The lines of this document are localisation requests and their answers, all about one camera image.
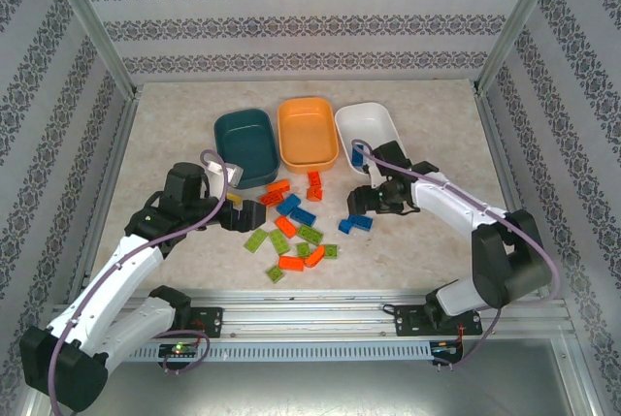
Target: orange lego brick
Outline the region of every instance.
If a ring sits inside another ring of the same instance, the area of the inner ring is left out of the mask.
[[[274,183],[270,183],[269,185],[267,185],[268,193],[273,193],[275,191],[284,193],[285,191],[289,191],[290,189],[291,187],[289,186],[289,180],[275,181]]]
[[[304,261],[304,265],[307,268],[314,268],[317,264],[319,264],[319,261],[321,261],[323,259],[323,256],[325,254],[326,254],[326,248],[322,244],[317,249],[315,249],[314,252],[312,253],[312,255],[309,256]]]
[[[287,271],[303,271],[304,259],[294,258],[293,256],[280,256],[278,267]]]
[[[259,198],[259,202],[267,208],[270,208],[271,206],[277,206],[283,201],[284,196],[282,196],[282,193],[280,193],[279,191],[273,191],[272,193],[268,193]]]
[[[323,199],[323,191],[318,186],[312,186],[307,190],[307,200],[321,201]]]
[[[309,186],[318,186],[321,188],[321,177],[319,172],[309,172]]]
[[[274,223],[280,229],[280,231],[287,236],[288,239],[292,239],[293,237],[295,237],[295,234],[298,233],[297,227],[289,222],[289,219],[287,219],[284,215],[276,219]]]

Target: orange bowl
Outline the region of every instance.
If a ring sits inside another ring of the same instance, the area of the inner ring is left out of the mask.
[[[322,98],[298,98],[278,108],[278,144],[286,168],[295,174],[325,172],[339,157],[332,106]]]

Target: white bowl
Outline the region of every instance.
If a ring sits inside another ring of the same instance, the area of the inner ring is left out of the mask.
[[[367,142],[373,149],[396,140],[401,151],[406,154],[390,113],[382,104],[361,103],[345,106],[337,111],[334,118],[347,155],[347,162],[356,174],[365,175],[351,164],[351,141],[354,139]]]

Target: enclosure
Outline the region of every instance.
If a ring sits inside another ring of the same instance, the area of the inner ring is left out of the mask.
[[[429,338],[403,341],[381,307],[470,275],[470,240],[429,212],[340,233],[347,194],[368,179],[338,143],[323,201],[303,207],[340,258],[273,283],[269,246],[190,234],[121,314],[161,284],[223,307],[211,362],[176,392],[146,343],[85,414],[621,414],[620,30],[621,0],[0,0],[0,412],[49,414],[23,384],[21,336],[102,269],[175,163],[215,147],[218,118],[259,109],[278,137],[278,107],[316,96],[334,112],[383,105],[412,162],[530,212],[562,298],[507,306],[466,374],[437,375],[414,351]],[[283,178],[306,193],[306,174],[280,163]],[[481,313],[484,329],[493,317]],[[281,394],[267,398],[262,379]],[[335,390],[344,380],[366,399]]]

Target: robotic arm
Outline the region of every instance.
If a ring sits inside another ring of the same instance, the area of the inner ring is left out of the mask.
[[[491,208],[449,182],[437,167],[423,161],[412,165],[397,142],[373,150],[381,161],[432,177],[443,186],[405,176],[373,161],[365,166],[372,185],[353,190],[347,198],[351,214],[377,213],[405,215],[427,209],[472,241],[473,275],[434,290],[427,295],[425,312],[435,328],[466,311],[484,306],[501,308],[547,285],[551,271],[541,256],[525,241],[510,232],[477,206],[485,206],[522,230],[541,246],[535,219],[526,210],[508,213]],[[468,196],[468,202],[448,191],[447,184]],[[411,209],[404,212],[405,205]]]
[[[227,166],[227,171],[230,183],[239,181],[240,168]],[[78,304],[104,272],[148,241],[201,221],[218,203],[218,198],[210,196],[210,189],[215,188],[216,194],[221,194],[222,186],[223,172],[218,164],[211,162],[207,173],[195,164],[175,164],[166,177],[164,190],[155,192],[131,217],[125,227],[125,237],[89,286],[44,331],[33,326],[21,338],[19,349],[24,378],[30,387],[49,393],[52,350]],[[225,201],[209,225],[219,222],[226,230],[247,232],[261,226],[265,220],[266,209],[259,203],[244,200],[242,209],[237,210],[232,202]],[[94,293],[80,321],[67,336],[57,361],[56,394],[61,403],[74,411],[84,411],[97,399],[108,375],[136,348],[162,332],[188,329],[189,297],[165,286],[153,290],[141,307],[111,326],[134,290],[184,238],[180,236],[143,249],[121,269],[115,270]]]

